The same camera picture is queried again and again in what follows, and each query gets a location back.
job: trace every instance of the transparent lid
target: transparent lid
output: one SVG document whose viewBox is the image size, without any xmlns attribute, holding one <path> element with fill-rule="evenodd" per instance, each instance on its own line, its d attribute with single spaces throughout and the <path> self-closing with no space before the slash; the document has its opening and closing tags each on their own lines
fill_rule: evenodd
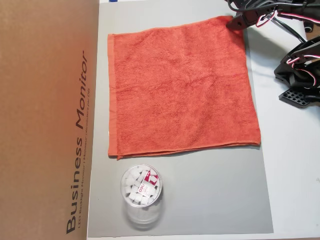
<svg viewBox="0 0 320 240">
<path fill-rule="evenodd" d="M 136 208 L 154 203 L 162 190 L 159 172 L 150 165 L 139 164 L 129 168 L 122 176 L 120 190 L 124 200 Z"/>
</svg>

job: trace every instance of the red towel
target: red towel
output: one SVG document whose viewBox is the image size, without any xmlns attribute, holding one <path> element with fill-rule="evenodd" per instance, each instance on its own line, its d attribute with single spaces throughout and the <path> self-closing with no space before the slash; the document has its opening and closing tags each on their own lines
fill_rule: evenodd
<svg viewBox="0 0 320 240">
<path fill-rule="evenodd" d="M 108 36 L 109 156 L 259 145 L 241 31 L 230 16 Z"/>
</svg>

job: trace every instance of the table surface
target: table surface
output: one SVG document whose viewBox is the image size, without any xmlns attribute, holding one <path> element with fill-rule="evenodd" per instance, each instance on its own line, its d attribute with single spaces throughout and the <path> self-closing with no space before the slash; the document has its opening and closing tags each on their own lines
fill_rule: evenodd
<svg viewBox="0 0 320 240">
<path fill-rule="evenodd" d="M 221 0 L 217 7 L 224 4 L 226 3 Z M 287 19 L 283 21 L 304 35 L 301 22 Z M 123 239 L 242 240 L 320 236 L 320 107 L 298 109 L 279 101 L 278 95 L 287 90 L 287 87 L 279 83 L 273 73 L 283 56 L 299 44 L 299 41 L 272 23 L 261 28 L 249 28 L 248 40 L 247 57 L 251 61 L 253 74 L 252 90 L 255 92 L 261 130 L 274 233 L 132 236 Z"/>
</svg>

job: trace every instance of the brown cardboard box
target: brown cardboard box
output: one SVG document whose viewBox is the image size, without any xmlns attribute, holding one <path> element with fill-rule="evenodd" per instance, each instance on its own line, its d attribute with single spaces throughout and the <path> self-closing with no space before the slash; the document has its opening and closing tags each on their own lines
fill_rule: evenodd
<svg viewBox="0 0 320 240">
<path fill-rule="evenodd" d="M 98 0 L 0 1 L 0 239 L 87 237 Z"/>
</svg>

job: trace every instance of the gray surface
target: gray surface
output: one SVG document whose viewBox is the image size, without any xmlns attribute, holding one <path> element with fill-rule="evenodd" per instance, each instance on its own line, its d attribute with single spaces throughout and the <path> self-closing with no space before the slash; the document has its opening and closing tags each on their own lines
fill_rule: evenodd
<svg viewBox="0 0 320 240">
<path fill-rule="evenodd" d="M 108 33 L 170 27 L 230 13 L 222 0 L 100 5 L 89 237 L 273 232 L 263 153 L 258 147 L 229 147 L 120 161 L 108 158 Z M 122 174 L 141 163 L 154 166 L 163 177 L 163 216 L 146 231 L 128 224 L 120 194 Z"/>
</svg>

